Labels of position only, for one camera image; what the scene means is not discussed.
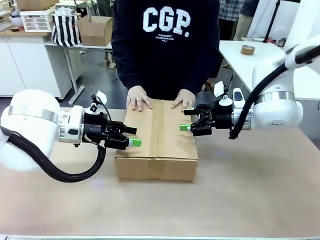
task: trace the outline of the cardboard box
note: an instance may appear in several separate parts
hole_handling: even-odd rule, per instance
[[[107,46],[111,41],[113,18],[106,16],[88,16],[78,21],[81,41],[86,46]]]
[[[119,179],[171,180],[193,182],[198,166],[195,139],[191,132],[180,131],[190,124],[181,108],[172,101],[153,100],[153,108],[143,112],[128,109],[124,123],[137,128],[141,147],[117,151],[115,167]]]
[[[27,11],[46,10],[59,3],[59,0],[16,0],[18,9]]]

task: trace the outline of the beige tabletop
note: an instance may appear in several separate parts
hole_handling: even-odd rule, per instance
[[[46,37],[49,32],[25,32],[25,30],[20,31],[11,31],[10,29],[5,29],[0,31],[0,36],[37,36],[37,37]]]
[[[124,110],[112,110],[123,120]],[[60,183],[41,170],[0,167],[0,233],[44,236],[320,236],[320,153],[299,130],[227,130],[196,139],[194,183],[118,181],[115,151],[92,178]],[[70,173],[96,159],[90,144],[54,145]]]

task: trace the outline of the plaid shirt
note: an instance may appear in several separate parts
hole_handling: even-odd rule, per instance
[[[235,22],[239,18],[240,9],[244,0],[219,0],[220,13],[219,18]]]

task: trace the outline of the tape roll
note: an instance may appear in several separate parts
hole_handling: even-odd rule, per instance
[[[243,45],[241,49],[241,54],[251,56],[255,53],[256,48],[254,46]]]

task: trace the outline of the cardboard box on shelf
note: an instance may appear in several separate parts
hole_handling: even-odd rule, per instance
[[[112,17],[88,16],[78,21],[82,44],[85,46],[107,46],[111,41]]]
[[[16,0],[18,9],[27,11],[46,10],[59,3],[59,0]]]

